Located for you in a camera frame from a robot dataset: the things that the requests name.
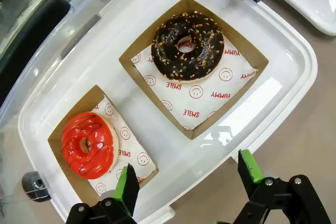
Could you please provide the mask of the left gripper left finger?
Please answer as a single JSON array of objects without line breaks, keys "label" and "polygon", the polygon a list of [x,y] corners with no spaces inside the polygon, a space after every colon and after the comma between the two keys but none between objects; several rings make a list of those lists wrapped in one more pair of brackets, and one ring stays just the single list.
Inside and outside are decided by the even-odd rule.
[{"label": "left gripper left finger", "polygon": [[90,207],[86,203],[72,206],[65,224],[137,224],[133,219],[140,185],[131,164],[122,169],[112,197]]}]

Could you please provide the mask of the clear dome tray lid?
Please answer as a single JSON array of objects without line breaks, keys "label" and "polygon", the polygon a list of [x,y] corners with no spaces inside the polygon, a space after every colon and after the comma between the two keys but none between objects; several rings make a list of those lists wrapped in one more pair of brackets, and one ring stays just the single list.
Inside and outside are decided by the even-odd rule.
[{"label": "clear dome tray lid", "polygon": [[[3,40],[0,55],[18,33],[28,16],[42,0],[35,0],[17,21],[10,36]],[[58,23],[41,43],[20,76],[17,78],[4,103],[0,106],[0,138],[7,127],[12,127],[14,118],[38,80],[54,70],[90,30],[102,15],[102,9],[110,0],[66,0],[70,4],[68,14]]]}]

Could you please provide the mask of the red glazed donut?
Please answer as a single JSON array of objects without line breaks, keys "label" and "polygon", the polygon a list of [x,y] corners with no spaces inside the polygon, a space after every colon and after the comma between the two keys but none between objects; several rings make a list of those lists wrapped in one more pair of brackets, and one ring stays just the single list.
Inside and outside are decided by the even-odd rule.
[{"label": "red glazed donut", "polygon": [[85,179],[97,179],[116,163],[119,139],[105,118],[95,112],[82,112],[65,125],[61,151],[73,172]]}]

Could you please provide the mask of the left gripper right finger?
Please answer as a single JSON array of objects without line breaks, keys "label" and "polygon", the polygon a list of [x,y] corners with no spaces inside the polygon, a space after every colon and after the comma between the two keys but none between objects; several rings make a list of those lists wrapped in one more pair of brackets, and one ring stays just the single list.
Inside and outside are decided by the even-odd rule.
[{"label": "left gripper right finger", "polygon": [[238,151],[238,173],[249,201],[233,224],[264,224],[276,209],[282,210],[290,224],[331,224],[307,176],[295,175],[287,182],[267,177],[249,150]]}]

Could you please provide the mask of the grey lid hinge knob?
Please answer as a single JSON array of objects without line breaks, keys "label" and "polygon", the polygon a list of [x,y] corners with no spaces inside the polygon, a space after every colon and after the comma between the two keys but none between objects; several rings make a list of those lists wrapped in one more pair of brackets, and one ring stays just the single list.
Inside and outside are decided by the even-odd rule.
[{"label": "grey lid hinge knob", "polygon": [[51,196],[38,171],[27,172],[22,177],[22,188],[28,198],[35,202],[51,200]]}]

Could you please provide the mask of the chocolate donut with nuts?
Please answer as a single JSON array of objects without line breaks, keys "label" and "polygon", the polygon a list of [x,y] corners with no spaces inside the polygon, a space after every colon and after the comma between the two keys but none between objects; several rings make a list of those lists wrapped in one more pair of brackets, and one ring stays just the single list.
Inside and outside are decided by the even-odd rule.
[{"label": "chocolate donut with nuts", "polygon": [[224,52],[223,33],[201,13],[173,15],[157,28],[151,56],[158,71],[170,80],[194,81],[210,74]]}]

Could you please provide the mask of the brown cardboard donut box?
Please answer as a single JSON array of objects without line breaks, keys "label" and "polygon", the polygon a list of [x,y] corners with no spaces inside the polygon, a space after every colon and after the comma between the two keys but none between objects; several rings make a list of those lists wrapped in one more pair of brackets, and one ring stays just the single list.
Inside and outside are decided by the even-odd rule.
[{"label": "brown cardboard donut box", "polygon": [[[221,108],[214,112],[208,119],[199,124],[192,130],[187,130],[179,124],[179,122],[173,117],[173,115],[166,109],[163,103],[147,85],[141,74],[138,72],[131,59],[144,50],[147,47],[151,48],[154,35],[157,28],[166,22],[173,15],[179,15],[181,13],[201,13],[207,17],[212,18],[217,22],[218,27],[223,33],[224,40],[228,39],[237,50],[242,53],[247,62],[255,69],[257,73]],[[162,12],[160,17],[156,19],[121,55],[120,63],[134,82],[140,87],[145,95],[153,102],[153,104],[161,111],[161,113],[169,119],[172,124],[176,126],[187,138],[193,140],[208,130],[215,122],[217,122],[229,109],[231,109],[238,100],[248,91],[248,89],[256,82],[260,74],[268,65],[268,59],[242,34],[229,25],[223,18],[219,16],[219,13],[214,10],[210,10],[203,6],[196,0],[180,0],[170,6],[170,8]]]},{"label": "brown cardboard donut box", "polygon": [[67,165],[66,160],[61,151],[61,135],[67,122],[74,116],[82,112],[93,112],[94,107],[108,96],[99,86],[93,86],[76,104],[68,111],[64,118],[59,122],[48,138],[50,148],[66,178],[66,181],[78,198],[88,204],[98,200],[99,196],[89,183],[89,179],[85,179],[77,175]]}]

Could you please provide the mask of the white printed paper liner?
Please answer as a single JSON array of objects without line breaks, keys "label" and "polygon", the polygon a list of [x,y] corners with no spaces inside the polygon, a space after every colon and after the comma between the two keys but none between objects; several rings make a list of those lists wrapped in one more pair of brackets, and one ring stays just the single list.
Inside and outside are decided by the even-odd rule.
[{"label": "white printed paper liner", "polygon": [[224,40],[224,52],[216,69],[193,82],[164,77],[157,70],[150,51],[150,47],[145,48],[131,61],[166,109],[187,130],[208,119],[258,71],[228,39]]},{"label": "white printed paper liner", "polygon": [[111,169],[97,179],[90,179],[90,185],[98,195],[114,190],[123,167],[131,164],[140,188],[144,187],[159,171],[152,158],[107,97],[104,97],[92,111],[102,116],[113,127],[115,136],[118,137],[119,149]]}]

